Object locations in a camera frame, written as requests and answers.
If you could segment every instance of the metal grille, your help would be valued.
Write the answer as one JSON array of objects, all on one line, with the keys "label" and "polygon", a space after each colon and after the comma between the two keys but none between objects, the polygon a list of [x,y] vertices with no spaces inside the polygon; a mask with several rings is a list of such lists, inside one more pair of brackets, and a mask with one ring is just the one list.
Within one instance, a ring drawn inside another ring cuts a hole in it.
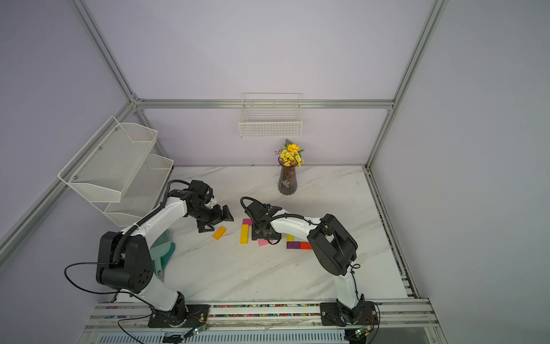
[{"label": "metal grille", "polygon": [[120,202],[156,140],[156,130],[119,123],[66,182],[89,202]]},{"label": "metal grille", "polygon": [[173,164],[173,160],[149,154],[121,202],[109,203],[104,214],[120,227],[143,218],[157,204]]},{"label": "metal grille", "polygon": [[[143,343],[162,343],[163,336],[174,334],[184,335],[185,332],[130,332]],[[205,331],[187,340],[187,343],[288,343],[288,344],[319,344],[348,343],[344,339],[344,330],[249,330],[249,331]],[[124,333],[102,333],[97,343],[136,343]]]},{"label": "metal grille", "polygon": [[302,135],[299,101],[243,101],[239,129],[243,138],[293,138]]}]

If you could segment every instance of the white wire basket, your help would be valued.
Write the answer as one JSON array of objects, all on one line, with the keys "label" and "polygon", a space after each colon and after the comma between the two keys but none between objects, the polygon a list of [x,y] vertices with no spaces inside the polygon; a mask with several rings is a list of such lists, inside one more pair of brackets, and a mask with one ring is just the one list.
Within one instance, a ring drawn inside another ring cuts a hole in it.
[{"label": "white wire basket", "polygon": [[58,177],[88,202],[120,202],[157,141],[157,131],[136,123],[118,123],[70,175]]},{"label": "white wire basket", "polygon": [[174,160],[149,154],[128,191],[117,203],[109,203],[103,213],[120,227],[138,222],[157,205]]},{"label": "white wire basket", "polygon": [[239,120],[242,138],[294,138],[302,136],[302,112],[299,94],[277,95],[279,97],[293,96],[294,99],[243,99]]}]

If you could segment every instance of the wall-mounted shelf basket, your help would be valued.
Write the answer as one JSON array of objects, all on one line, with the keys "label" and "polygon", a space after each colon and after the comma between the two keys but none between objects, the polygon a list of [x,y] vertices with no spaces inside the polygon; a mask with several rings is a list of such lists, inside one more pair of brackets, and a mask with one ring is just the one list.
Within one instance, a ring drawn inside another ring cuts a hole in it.
[{"label": "wall-mounted shelf basket", "polygon": [[116,122],[72,176],[59,177],[88,202],[120,202],[156,141],[156,130]]},{"label": "wall-mounted shelf basket", "polygon": [[157,134],[111,117],[58,177],[118,226],[131,226],[155,207],[174,164],[150,153]]},{"label": "wall-mounted shelf basket", "polygon": [[[251,96],[286,99],[247,100]],[[243,94],[239,120],[242,138],[294,138],[302,135],[300,94]]]},{"label": "wall-mounted shelf basket", "polygon": [[109,203],[103,213],[121,227],[131,226],[156,206],[172,171],[173,160],[149,154],[128,191],[117,203]]}]

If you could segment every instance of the magenta block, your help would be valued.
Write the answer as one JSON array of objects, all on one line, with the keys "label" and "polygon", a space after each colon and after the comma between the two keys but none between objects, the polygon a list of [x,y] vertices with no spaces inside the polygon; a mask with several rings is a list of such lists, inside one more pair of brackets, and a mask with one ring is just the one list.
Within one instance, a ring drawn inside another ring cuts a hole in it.
[{"label": "magenta block", "polygon": [[289,249],[300,249],[300,242],[299,241],[287,241],[287,248]]}]

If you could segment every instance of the red block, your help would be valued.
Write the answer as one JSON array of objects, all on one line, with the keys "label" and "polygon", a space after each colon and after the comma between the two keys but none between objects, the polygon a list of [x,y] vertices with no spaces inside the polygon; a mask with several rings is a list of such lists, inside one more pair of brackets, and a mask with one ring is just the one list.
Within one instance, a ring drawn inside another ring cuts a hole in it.
[{"label": "red block", "polygon": [[311,248],[311,245],[309,245],[309,243],[300,243],[300,249],[301,250],[313,250]]}]

